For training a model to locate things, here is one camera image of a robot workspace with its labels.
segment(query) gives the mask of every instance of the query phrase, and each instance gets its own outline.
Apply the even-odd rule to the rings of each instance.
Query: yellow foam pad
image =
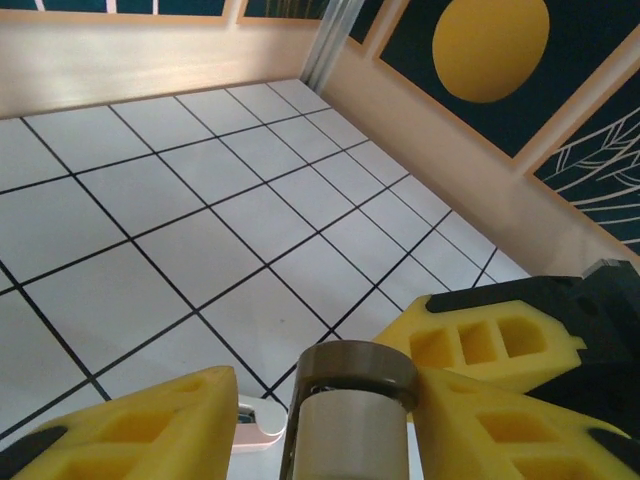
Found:
[[[431,313],[419,297],[373,341],[418,367],[444,368],[524,393],[581,364],[586,348],[558,320],[521,301]]]
[[[52,420],[68,431],[14,480],[224,480],[238,416],[215,367]]]
[[[446,370],[420,377],[413,417],[424,478],[638,480],[588,435],[627,437],[605,422]]]

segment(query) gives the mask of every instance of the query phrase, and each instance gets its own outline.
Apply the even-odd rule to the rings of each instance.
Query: floor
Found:
[[[298,80],[2,121],[0,224],[0,448],[211,365],[288,405],[308,346],[526,276]]]

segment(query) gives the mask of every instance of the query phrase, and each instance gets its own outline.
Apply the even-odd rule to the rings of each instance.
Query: hollow cutout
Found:
[[[510,357],[544,352],[547,342],[540,328],[525,317],[498,320],[500,334]]]
[[[497,360],[496,350],[491,341],[491,331],[486,322],[459,325],[458,334],[467,365]]]
[[[100,436],[111,443],[151,443],[167,427],[173,412],[131,412],[119,417]]]
[[[481,413],[477,418],[496,443],[541,443],[558,439],[539,419],[525,412]]]
[[[513,464],[524,480],[602,480],[574,458],[523,458]]]
[[[83,458],[73,460],[55,480],[122,480],[135,458]]]
[[[455,392],[455,393],[464,393],[464,394],[477,393],[477,390],[474,390],[473,388],[467,387],[466,385],[460,385],[460,384],[457,384],[457,383],[450,383],[449,384],[449,390],[451,390],[452,392]]]
[[[453,367],[451,340],[444,328],[428,333],[416,333],[409,340],[411,358],[420,367]]]

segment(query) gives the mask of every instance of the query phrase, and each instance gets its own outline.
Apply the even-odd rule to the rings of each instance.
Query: floor tile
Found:
[[[470,288],[480,275],[480,269],[438,232],[432,232],[412,255],[450,290]]]
[[[304,117],[274,123],[269,127],[307,162],[319,160],[340,150],[329,137]]]
[[[415,177],[407,177],[399,181],[391,187],[391,191],[431,225],[438,223],[451,210],[446,203]]]
[[[113,108],[155,151],[211,137],[172,97],[121,103]]]
[[[85,379],[18,292],[0,296],[0,432]]]
[[[209,140],[160,155],[207,203],[217,202],[262,180],[220,140]]]
[[[273,385],[327,332],[269,271],[260,272],[202,314],[267,385]]]
[[[404,251],[361,212],[353,212],[323,235],[372,282],[380,280]]]
[[[0,225],[0,258],[19,281],[124,240],[70,178],[3,195]]]
[[[360,165],[385,185],[400,180],[407,171],[373,142],[366,142],[348,150]]]
[[[220,365],[234,368],[239,393],[262,396],[264,388],[196,316],[134,353],[98,381],[109,395],[121,397]]]
[[[406,250],[415,247],[431,230],[427,222],[389,191],[367,202],[361,210]]]
[[[48,113],[26,120],[75,172],[150,153],[108,107]]]
[[[139,244],[196,306],[262,266],[208,210],[145,235]]]
[[[264,123],[298,115],[291,105],[267,85],[245,85],[227,90]]]
[[[178,99],[216,135],[260,125],[260,121],[226,90],[180,95]]]
[[[46,277],[26,290],[92,372],[189,313],[131,244]]]
[[[382,183],[346,153],[333,155],[313,167],[356,205],[362,204],[384,188]]]
[[[307,118],[329,135],[334,142],[340,145],[340,148],[349,148],[367,139],[360,130],[335,110],[312,113]]]
[[[223,143],[265,180],[305,165],[304,160],[267,127],[229,135]]]
[[[438,225],[438,231],[480,267],[487,263],[495,249],[484,235],[469,225],[456,212],[452,212]]]
[[[345,340],[370,342],[389,326],[402,311],[378,290],[374,290],[338,327]]]
[[[214,210],[266,262],[314,233],[267,186],[227,200]]]
[[[486,273],[483,273],[482,276],[480,277],[480,280],[478,280],[476,287],[484,287],[486,285],[495,285],[495,283],[496,282],[493,278],[491,278]]]
[[[318,229],[354,208],[310,167],[280,178],[271,186]]]
[[[486,272],[498,283],[528,278],[530,275],[516,262],[498,250],[487,266]]]
[[[301,113],[311,113],[323,108],[329,108],[327,102],[297,78],[271,82],[269,86]]]
[[[21,439],[25,435],[31,433],[33,430],[38,428],[40,425],[47,423],[50,420],[53,420],[58,417],[62,417],[69,413],[77,412],[79,410],[91,407],[93,405],[97,405],[99,403],[102,403],[103,401],[104,400],[102,399],[100,394],[96,391],[96,389],[93,388],[93,386],[87,385],[86,387],[82,387],[80,390],[71,394],[70,396],[62,400],[60,403],[57,403],[46,412],[43,412],[42,414],[40,414],[39,416],[31,420],[26,425],[20,427],[11,435],[0,440],[0,451],[4,450],[13,442]]]
[[[371,288],[371,283],[321,237],[278,260],[273,269],[329,325],[340,320]]]
[[[0,292],[6,290],[7,288],[11,288],[11,280],[9,280],[2,271],[0,271]]]
[[[66,174],[19,119],[0,121],[0,192]]]
[[[157,157],[145,157],[78,177],[130,235],[203,207]]]
[[[398,268],[380,284],[380,290],[389,295],[400,308],[406,309],[422,295],[444,293],[447,287],[412,257],[407,257]]]

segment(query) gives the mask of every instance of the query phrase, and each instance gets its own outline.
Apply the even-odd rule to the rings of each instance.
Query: yellow circle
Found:
[[[452,95],[495,102],[529,78],[548,38],[543,0],[453,0],[436,25],[433,61]]]

